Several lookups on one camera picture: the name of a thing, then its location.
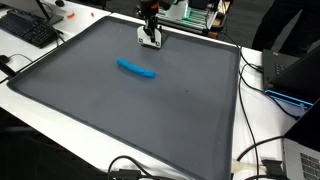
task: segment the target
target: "monitor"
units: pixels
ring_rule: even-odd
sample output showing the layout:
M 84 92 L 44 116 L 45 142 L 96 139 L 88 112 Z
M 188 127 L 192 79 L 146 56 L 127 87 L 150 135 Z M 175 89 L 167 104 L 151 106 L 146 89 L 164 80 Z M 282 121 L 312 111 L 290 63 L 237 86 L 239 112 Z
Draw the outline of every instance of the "monitor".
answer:
M 51 25 L 63 19 L 62 16 L 58 16 L 54 12 L 49 12 L 49 15 L 40 0 L 0 0 L 0 4 L 32 14 Z

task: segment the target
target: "black cable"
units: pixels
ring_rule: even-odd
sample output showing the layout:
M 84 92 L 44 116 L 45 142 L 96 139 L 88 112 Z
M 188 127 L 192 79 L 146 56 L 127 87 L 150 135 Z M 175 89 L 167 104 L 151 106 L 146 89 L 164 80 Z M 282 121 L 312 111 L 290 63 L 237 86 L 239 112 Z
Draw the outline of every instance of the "black cable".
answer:
M 287 114 L 288 116 L 292 117 L 293 119 L 295 120 L 298 120 L 300 119 L 300 116 L 295 116 L 295 115 L 292 115 L 290 113 L 288 113 L 288 111 L 286 111 L 275 99 L 269 97 L 285 114 Z
M 51 16 L 49 17 L 49 20 L 51 20 L 52 17 L 53 17 L 53 10 L 52 10 L 52 8 L 51 8 L 48 4 L 46 4 L 46 3 L 41 3 L 41 4 L 42 4 L 42 5 L 45 5 L 45 6 L 50 10 Z
M 244 150 L 237 158 L 237 161 L 241 161 L 241 159 L 249 152 L 251 151 L 253 148 L 257 147 L 257 146 L 260 146 L 261 144 L 265 144 L 265 143 L 268 143 L 270 141 L 274 141 L 274 140 L 277 140 L 277 139 L 282 139 L 283 136 L 276 136 L 276 137 L 273 137 L 273 138 L 270 138 L 270 139 L 266 139 L 266 140 L 263 140 L 263 141 L 260 141 L 258 143 L 256 143 L 255 145 L 251 145 L 250 147 L 248 147 L 246 150 Z
M 24 13 L 24 14 L 27 14 L 27 15 L 29 15 L 30 17 L 32 17 L 35 21 L 39 21 L 38 19 L 37 19 L 37 17 L 35 17 L 34 15 L 32 15 L 31 13 L 26 13 L 26 12 L 23 12 L 23 11 L 21 11 L 22 13 Z M 60 35 L 59 35 L 59 32 L 52 26 L 52 25 L 50 25 L 50 24 L 47 24 L 48 26 L 50 26 L 53 30 L 54 30 L 54 32 L 56 33 L 56 35 L 57 35 L 57 38 L 56 38 L 56 43 L 57 43 L 57 47 L 59 47 L 60 45 L 59 45 L 59 38 L 60 39 L 62 39 L 61 37 L 60 37 Z
M 136 165 L 144 174 L 146 174 L 147 176 L 152 176 L 150 173 L 148 173 L 141 165 L 139 162 L 137 162 L 135 159 L 133 159 L 132 157 L 130 156 L 119 156 L 117 158 L 115 158 L 109 165 L 109 168 L 108 168 L 108 179 L 109 179 L 109 174 L 111 172 L 111 168 L 113 166 L 113 164 L 119 160 L 119 159 L 128 159 L 130 160 L 134 165 Z
M 111 168 L 113 166 L 113 164 L 119 160 L 119 159 L 127 159 L 127 160 L 130 160 L 134 165 L 136 165 L 140 171 L 142 171 L 144 174 L 146 175 L 140 175 L 139 179 L 141 178 L 148 178 L 148 179 L 156 179 L 156 180 L 174 180 L 174 179 L 171 179 L 171 178 L 167 178 L 167 177 L 163 177 L 163 176 L 152 176 L 149 172 L 147 172 L 142 166 L 141 164 L 133 159 L 132 157 L 130 156 L 119 156 L 117 158 L 115 158 L 109 165 L 109 168 L 108 168 L 108 180 L 110 180 L 110 178 L 113 178 L 113 177 L 110 177 L 110 172 L 111 172 Z
M 174 179 L 162 177 L 162 176 L 141 176 L 141 178 L 156 179 L 156 180 L 174 180 Z
M 55 51 L 55 49 L 50 50 L 49 52 L 45 53 L 44 55 L 40 56 L 38 59 L 36 59 L 35 61 L 33 61 L 32 63 L 26 65 L 25 67 L 22 67 L 21 69 L 19 69 L 17 72 L 21 72 L 27 68 L 29 68 L 30 66 L 32 66 L 34 63 L 38 62 L 40 59 L 44 58 L 45 56 L 47 56 L 48 54 L 52 53 L 53 51 Z
M 262 95 L 264 95 L 264 96 L 268 97 L 269 99 L 271 99 L 271 100 L 280 108 L 280 110 L 282 110 L 285 114 L 287 114 L 288 116 L 292 117 L 292 118 L 295 119 L 295 120 L 298 120 L 298 119 L 300 118 L 299 116 L 295 116 L 295 115 L 292 115 L 292 114 L 288 113 L 288 111 L 286 111 L 275 99 L 271 98 L 270 96 L 267 96 L 267 95 L 266 95 L 263 91 L 261 91 L 260 89 L 257 89 L 257 88 L 254 88 L 254 87 L 250 86 L 250 85 L 246 82 L 246 80 L 243 78 L 243 76 L 242 76 L 242 74 L 241 74 L 240 72 L 239 72 L 239 75 L 240 75 L 240 78 L 242 79 L 242 81 L 244 82 L 244 84 L 245 84 L 246 86 L 248 86 L 250 89 L 253 89 L 253 90 L 257 91 L 257 92 L 260 92 Z
M 62 41 L 63 43 L 66 42 L 66 41 L 60 36 L 60 33 L 59 33 L 59 39 L 61 39 L 61 41 Z
M 224 33 L 224 32 L 220 32 L 220 34 L 224 34 L 226 37 L 228 37 L 230 39 L 230 41 L 235 45 L 237 46 L 237 48 L 240 49 L 240 56 L 242 57 L 243 61 L 248 64 L 252 69 L 258 71 L 258 72 L 262 72 L 263 71 L 263 68 L 261 66 L 258 66 L 258 65 L 254 65 L 254 64 L 251 64 L 249 63 L 246 58 L 243 56 L 243 53 L 242 53 L 242 47 L 240 47 L 228 34 Z
M 225 30 L 225 32 L 224 33 L 228 33 L 228 18 L 226 19 L 226 24 L 225 24 L 225 28 L 226 28 L 226 30 Z
M 14 56 L 22 56 L 22 57 L 26 58 L 28 61 L 33 62 L 30 58 L 28 58 L 27 56 L 25 56 L 23 54 L 13 54 L 13 55 L 9 56 L 9 59 L 11 59 Z
M 244 68 L 249 65 L 249 64 L 245 64 L 243 67 L 242 67 L 242 70 L 240 72 L 240 76 L 242 77 L 242 73 L 244 71 Z M 239 80 L 239 85 L 238 85 L 238 91 L 239 91 L 239 99 L 240 99 L 240 104 L 241 104 L 241 108 L 242 108 L 242 111 L 243 111 L 243 114 L 244 114 L 244 117 L 246 119 L 246 122 L 248 124 L 248 127 L 249 127 L 249 131 L 250 131 L 250 134 L 251 134 L 251 137 L 252 137 L 252 140 L 253 140 L 253 144 L 255 145 L 254 146 L 254 149 L 255 149 L 255 152 L 256 152 L 256 160 L 257 160 L 257 176 L 259 176 L 259 155 L 258 155 L 258 148 L 256 146 L 256 139 L 253 135 L 253 131 L 252 131 L 252 128 L 250 126 L 250 122 L 248 120 L 248 116 L 247 116 L 247 113 L 245 111 L 245 108 L 244 108 L 244 105 L 243 105 L 243 101 L 242 101 L 242 96 L 241 96 L 241 81 L 242 81 L 243 78 L 240 78 Z
M 19 12 L 19 13 L 21 13 L 21 14 L 25 14 L 25 15 L 31 16 L 35 21 L 39 21 L 39 18 L 37 18 L 36 16 L 34 16 L 34 15 L 31 14 L 31 13 L 27 13 L 27 12 L 19 11 L 19 10 L 17 10 L 16 12 Z
M 6 80 L 8 80 L 8 77 L 6 77 L 4 80 L 0 81 L 0 84 L 2 84 L 3 82 L 5 82 Z
M 252 177 L 249 177 L 245 180 L 254 180 L 254 179 L 259 179 L 259 178 L 267 178 L 267 179 L 275 179 L 275 180 L 283 180 L 283 178 L 276 178 L 276 177 L 273 177 L 273 176 L 269 176 L 269 175 L 257 175 L 257 176 L 252 176 Z

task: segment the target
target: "desk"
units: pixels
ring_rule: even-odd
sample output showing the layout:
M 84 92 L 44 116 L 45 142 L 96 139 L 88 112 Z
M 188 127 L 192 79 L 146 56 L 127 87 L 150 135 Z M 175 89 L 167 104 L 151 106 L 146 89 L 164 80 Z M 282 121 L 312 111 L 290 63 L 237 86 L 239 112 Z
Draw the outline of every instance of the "desk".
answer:
M 47 0 L 47 2 L 53 3 L 54 0 Z M 98 9 L 92 9 L 85 6 L 72 4 L 66 2 L 66 6 L 62 8 L 63 12 L 58 11 L 65 17 L 66 14 L 75 12 L 76 17 L 74 19 L 64 19 L 55 25 L 56 28 L 63 31 L 66 34 L 66 39 L 69 39 L 81 32 L 87 26 L 90 26 L 98 18 L 110 15 L 106 11 L 100 11 Z M 95 13 L 95 17 L 92 18 L 89 14 Z M 121 19 L 130 20 L 137 23 L 143 23 L 142 20 L 130 18 L 119 14 L 111 14 L 111 16 Z M 166 30 L 175 31 L 186 36 L 194 36 L 208 41 L 217 43 L 223 43 L 217 40 L 209 39 L 199 35 L 175 30 L 172 28 L 166 28 Z M 21 53 L 36 60 L 46 52 L 55 48 L 55 44 L 51 44 L 44 49 L 38 49 L 27 43 L 22 42 L 19 39 L 12 37 L 0 31 L 0 37 L 5 38 L 5 41 L 1 41 L 0 52 L 4 52 L 6 55 L 14 53 Z M 246 59 L 255 64 L 261 64 L 261 53 L 243 49 L 243 54 Z M 28 62 L 20 57 L 15 57 L 9 63 L 9 66 L 14 70 L 24 67 Z M 247 68 L 244 72 L 244 78 L 251 85 L 261 89 L 261 75 L 254 70 Z M 81 157 L 85 161 L 89 162 L 93 166 L 106 170 L 110 162 L 117 156 L 128 155 L 141 163 L 143 163 L 153 175 L 168 176 L 175 179 L 188 179 L 187 176 L 180 174 L 176 170 L 167 166 L 166 164 L 123 144 L 105 134 L 102 134 L 84 124 L 79 123 L 67 117 L 59 112 L 49 109 L 39 103 L 33 102 L 28 98 L 25 98 L 15 92 L 11 91 L 6 82 L 0 84 L 0 106 L 6 111 L 10 112 L 23 122 L 27 123 L 31 127 L 35 128 L 39 132 L 43 133 L 47 137 L 51 138 L 55 142 L 59 143 L 69 151 L 73 152 L 77 156 Z M 251 123 L 253 132 L 256 137 L 256 141 L 261 141 L 270 137 L 284 134 L 295 121 L 287 117 L 283 112 L 279 110 L 270 100 L 263 97 L 259 93 L 253 92 L 251 89 L 245 87 L 241 88 L 243 94 L 243 101 L 245 109 L 247 110 L 249 121 Z M 299 114 L 300 109 L 285 105 L 285 108 L 293 113 Z M 234 123 L 234 136 L 233 136 L 233 152 L 232 157 L 236 158 L 244 149 L 252 144 L 252 139 L 248 131 L 247 124 L 245 122 L 241 106 L 237 101 L 235 123 Z M 270 159 L 282 159 L 282 148 L 279 141 L 271 142 L 262 145 L 258 148 L 260 158 Z M 255 164 L 254 151 L 248 153 L 243 159 L 243 162 Z M 135 166 L 126 160 L 120 160 L 115 164 L 117 168 L 135 168 Z M 245 179 L 246 177 L 254 175 L 254 171 L 242 171 L 235 175 L 234 179 Z

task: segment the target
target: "blue object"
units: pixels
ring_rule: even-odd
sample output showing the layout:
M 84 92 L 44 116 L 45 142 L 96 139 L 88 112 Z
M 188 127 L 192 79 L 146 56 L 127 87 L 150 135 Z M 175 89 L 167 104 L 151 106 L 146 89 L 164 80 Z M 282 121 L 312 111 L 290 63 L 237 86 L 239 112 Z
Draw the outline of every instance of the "blue object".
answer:
M 275 91 L 272 91 L 272 90 L 266 90 L 265 93 L 266 94 L 270 94 L 270 93 L 271 94 L 276 94 L 278 96 L 281 96 L 281 97 L 284 97 L 284 98 L 288 98 L 288 99 L 290 99 L 292 101 L 297 101 L 299 103 L 303 103 L 303 104 L 305 104 L 307 106 L 313 106 L 312 103 L 309 103 L 309 102 L 306 102 L 306 101 L 303 101 L 303 100 L 300 100 L 300 99 L 296 99 L 296 98 L 293 98 L 293 97 L 290 97 L 290 96 L 287 96 L 287 95 L 284 95 L 284 94 L 281 94 L 281 93 L 278 93 L 278 92 L 275 92 Z M 275 96 L 272 96 L 272 95 L 270 95 L 270 97 L 274 98 L 274 99 L 277 99 L 277 100 L 280 100 L 280 101 L 283 101 L 283 102 L 286 102 L 286 103 L 289 103 L 289 104 L 292 104 L 292 105 L 295 105 L 295 106 L 299 106 L 299 107 L 301 106 L 300 104 L 297 104 L 297 103 L 294 103 L 294 102 L 290 102 L 290 101 L 282 99 L 280 97 L 276 98 Z
M 128 69 L 129 71 L 134 72 L 140 76 L 148 77 L 151 79 L 154 79 L 156 77 L 155 72 L 153 72 L 151 70 L 145 70 L 145 69 L 142 69 L 136 65 L 130 64 L 128 61 L 126 61 L 124 59 L 117 59 L 116 62 L 119 66 L 124 67 L 124 68 Z

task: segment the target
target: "blue foam block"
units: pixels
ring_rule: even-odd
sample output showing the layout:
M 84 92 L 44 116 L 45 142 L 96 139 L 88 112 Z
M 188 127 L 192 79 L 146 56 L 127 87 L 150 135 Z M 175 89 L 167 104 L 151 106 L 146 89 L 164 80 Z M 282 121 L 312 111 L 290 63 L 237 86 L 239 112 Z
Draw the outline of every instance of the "blue foam block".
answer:
M 129 71 L 134 72 L 140 76 L 148 77 L 151 79 L 154 79 L 156 77 L 155 72 L 153 72 L 151 70 L 142 69 L 136 65 L 129 63 L 128 61 L 126 61 L 124 59 L 117 59 L 116 62 L 119 66 L 124 67 L 124 68 L 128 69 Z

